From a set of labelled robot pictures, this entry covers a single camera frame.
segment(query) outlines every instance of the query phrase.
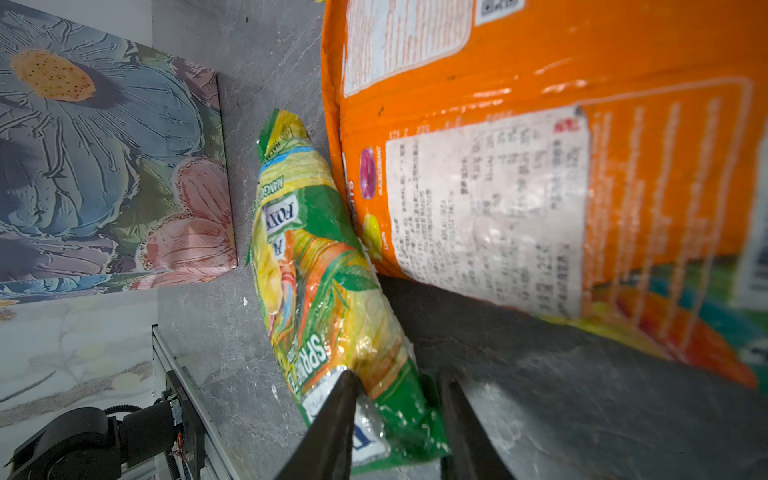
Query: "plastic packaging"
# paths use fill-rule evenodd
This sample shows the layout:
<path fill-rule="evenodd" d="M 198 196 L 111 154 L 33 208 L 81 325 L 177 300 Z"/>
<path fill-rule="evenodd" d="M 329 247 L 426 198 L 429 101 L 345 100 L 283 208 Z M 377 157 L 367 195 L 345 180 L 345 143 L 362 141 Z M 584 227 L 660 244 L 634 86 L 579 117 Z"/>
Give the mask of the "plastic packaging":
<path fill-rule="evenodd" d="M 263 317 L 288 388 L 307 423 L 351 369 L 358 399 L 353 471 L 447 453 L 402 331 L 371 272 L 327 162 L 301 120 L 275 110 L 262 157 L 250 258 Z"/>
<path fill-rule="evenodd" d="M 768 389 L 766 14 L 329 0 L 331 161 L 374 266 Z"/>

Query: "orange candy bag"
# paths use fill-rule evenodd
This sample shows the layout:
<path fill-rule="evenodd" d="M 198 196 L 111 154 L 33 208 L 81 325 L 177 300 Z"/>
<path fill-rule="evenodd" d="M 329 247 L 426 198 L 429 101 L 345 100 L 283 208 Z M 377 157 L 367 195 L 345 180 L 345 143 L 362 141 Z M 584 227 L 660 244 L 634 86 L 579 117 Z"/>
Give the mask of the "orange candy bag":
<path fill-rule="evenodd" d="M 333 175 L 376 269 L 768 388 L 766 15 L 328 0 Z"/>

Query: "painted flower box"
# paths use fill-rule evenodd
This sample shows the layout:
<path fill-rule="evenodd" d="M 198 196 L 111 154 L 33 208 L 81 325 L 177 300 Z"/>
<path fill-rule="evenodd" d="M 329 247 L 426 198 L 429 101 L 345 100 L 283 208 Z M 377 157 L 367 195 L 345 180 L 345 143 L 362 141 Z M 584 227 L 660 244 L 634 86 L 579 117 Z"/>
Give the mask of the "painted flower box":
<path fill-rule="evenodd" d="M 236 265 L 215 73 L 0 0 L 0 304 Z"/>

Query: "gray tabletop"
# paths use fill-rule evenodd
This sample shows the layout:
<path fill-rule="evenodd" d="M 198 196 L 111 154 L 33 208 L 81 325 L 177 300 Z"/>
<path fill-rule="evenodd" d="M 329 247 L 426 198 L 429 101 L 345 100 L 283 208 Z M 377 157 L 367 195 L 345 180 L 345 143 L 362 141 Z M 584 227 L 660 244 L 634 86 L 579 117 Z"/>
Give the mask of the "gray tabletop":
<path fill-rule="evenodd" d="M 159 325 L 242 478 L 272 478 L 306 428 L 266 340 L 244 266 L 256 138 L 296 112 L 328 154 L 320 94 L 323 4 L 154 0 L 154 46 L 219 71 L 241 267 L 159 291 Z M 453 365 L 497 451 L 529 478 L 768 478 L 768 397 L 429 286 L 382 278 L 422 371 Z M 439 478 L 437 463 L 361 478 Z"/>

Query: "nutrition facts label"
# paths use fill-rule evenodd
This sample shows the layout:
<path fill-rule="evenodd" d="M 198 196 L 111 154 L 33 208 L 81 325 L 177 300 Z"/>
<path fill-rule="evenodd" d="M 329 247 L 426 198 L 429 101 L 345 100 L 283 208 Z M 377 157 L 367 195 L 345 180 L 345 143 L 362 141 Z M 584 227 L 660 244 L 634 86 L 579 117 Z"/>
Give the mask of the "nutrition facts label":
<path fill-rule="evenodd" d="M 388 141 L 403 272 L 531 313 L 578 316 L 589 147 L 576 107 Z"/>

